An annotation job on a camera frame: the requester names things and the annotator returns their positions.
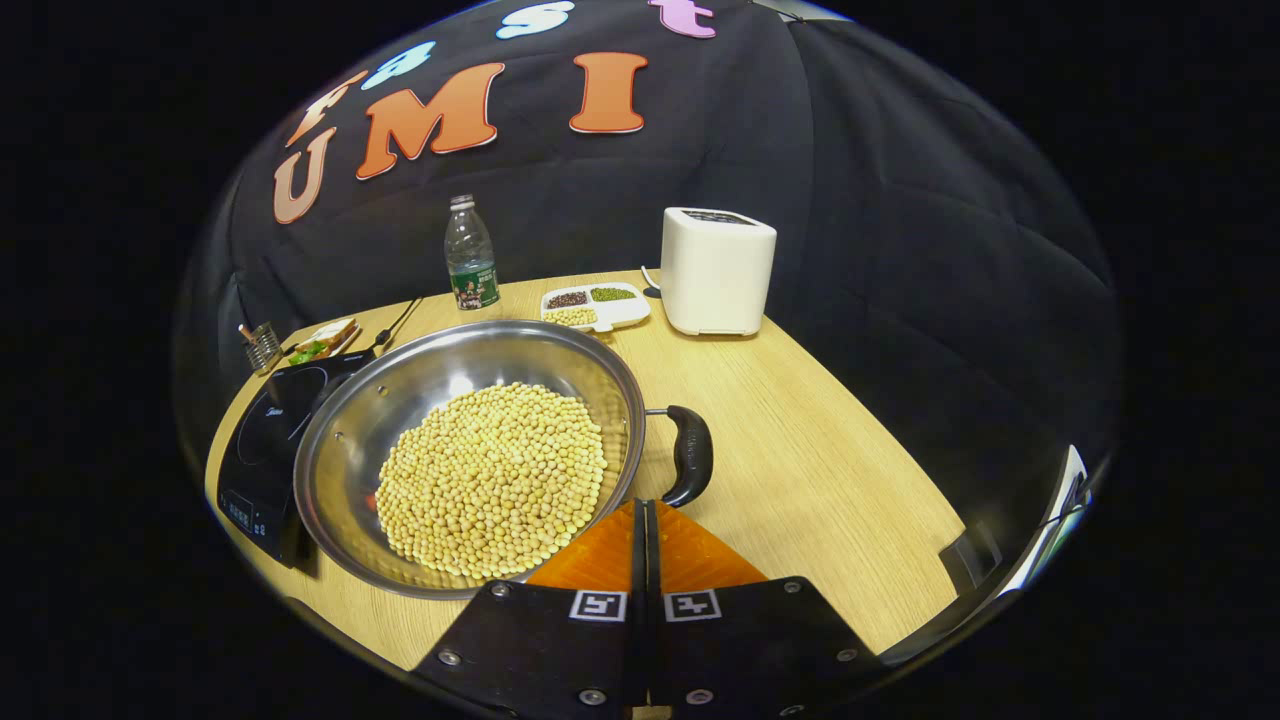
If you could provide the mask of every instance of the plastic water bottle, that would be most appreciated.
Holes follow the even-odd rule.
[[[493,243],[475,200],[460,195],[449,200],[449,229],[444,233],[444,260],[460,310],[479,310],[498,301],[498,273]]]

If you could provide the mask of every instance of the black fabric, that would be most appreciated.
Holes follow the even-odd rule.
[[[389,44],[315,95],[438,45],[403,76],[348,88],[285,149],[300,106],[246,159],[179,307],[178,415],[197,466],[248,374],[236,325],[270,320],[283,337],[447,292],[443,232],[461,192],[489,225],[500,282],[657,265],[672,205],[776,227],[767,313],[963,515],[993,484],[1043,479],[1046,457],[1068,443],[1087,465],[1107,450],[1120,336],[1106,261],[1070,191],[986,102],[854,23],[785,23],[763,6],[707,0],[718,36],[696,41],[644,3],[588,0],[558,28],[495,40],[500,18],[526,4],[486,5]],[[572,59],[590,51],[649,59],[635,79],[640,132],[568,128],[584,82]],[[506,64],[489,95],[494,142],[416,160],[393,147],[390,172],[355,178],[370,102],[406,87],[426,102],[456,72],[490,61]],[[315,205],[276,223],[275,168],[329,127],[338,133]]]

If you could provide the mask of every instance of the orange letter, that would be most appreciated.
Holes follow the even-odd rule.
[[[307,108],[307,113],[302,115],[302,124],[298,126],[298,129],[293,131],[293,137],[291,137],[289,141],[284,143],[284,146],[288,147],[293,145],[293,142],[297,141],[303,135],[306,135],[308,129],[316,127],[320,123],[320,120],[324,119],[324,111],[337,105],[338,101],[342,100],[342,96],[347,94],[347,86],[367,74],[369,70],[360,70],[358,76],[348,79],[347,82],[339,85],[338,87],[330,90],[329,92],[325,92],[320,97],[320,100],[312,102],[311,106]]]
[[[396,165],[390,141],[416,160],[426,147],[435,126],[440,135],[431,142],[431,152],[443,155],[490,142],[498,137],[498,128],[489,124],[489,86],[506,65],[486,63],[467,68],[451,77],[426,105],[412,90],[392,92],[365,110],[372,118],[369,127],[369,146],[365,161],[356,168],[356,177],[369,179]]]
[[[631,87],[648,59],[630,53],[588,53],[573,58],[573,64],[586,69],[586,83],[582,111],[568,127],[577,132],[635,132],[644,127],[644,118],[631,111]]]
[[[324,150],[335,132],[338,128],[329,128],[307,145],[307,186],[302,188],[302,195],[293,197],[293,167],[298,164],[301,152],[289,155],[289,159],[275,169],[275,222],[287,225],[311,209],[316,195],[320,193],[320,182],[324,179]]]

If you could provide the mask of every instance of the screw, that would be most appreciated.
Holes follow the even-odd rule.
[[[582,701],[582,705],[604,705],[609,698],[598,689],[588,688],[577,693],[577,700]]]

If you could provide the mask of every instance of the white tray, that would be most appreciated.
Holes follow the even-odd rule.
[[[618,290],[625,290],[635,297],[627,297],[625,300],[605,300],[603,302],[596,302],[591,300],[591,288],[594,287],[614,287]],[[553,297],[564,295],[566,292],[584,292],[586,293],[586,304],[584,305],[566,305],[563,307],[547,307]],[[556,288],[547,295],[543,295],[543,300],[539,304],[541,307],[540,318],[547,319],[547,314],[554,310],[571,310],[573,307],[590,307],[595,310],[595,323],[590,325],[568,325],[579,331],[595,331],[598,333],[607,333],[614,328],[625,328],[627,325],[634,325],[640,320],[649,316],[649,301],[645,300],[644,295],[636,290],[636,286],[631,283],[595,283],[595,284],[580,284],[573,287],[561,287]]]

